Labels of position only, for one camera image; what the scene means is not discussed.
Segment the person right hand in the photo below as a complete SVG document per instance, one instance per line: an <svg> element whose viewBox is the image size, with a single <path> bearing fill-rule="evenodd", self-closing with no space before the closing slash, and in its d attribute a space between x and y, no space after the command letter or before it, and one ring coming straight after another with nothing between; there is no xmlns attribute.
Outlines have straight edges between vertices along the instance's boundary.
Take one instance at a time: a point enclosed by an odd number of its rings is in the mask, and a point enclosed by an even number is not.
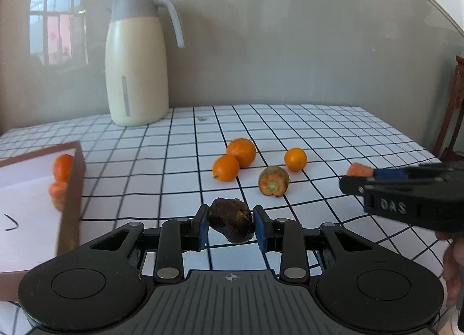
<svg viewBox="0 0 464 335"><path fill-rule="evenodd" d="M463 288L463 277L460 267L464 264L463 237L456 238L444 253L443 279L447 287L447 307L459 302Z"/></svg>

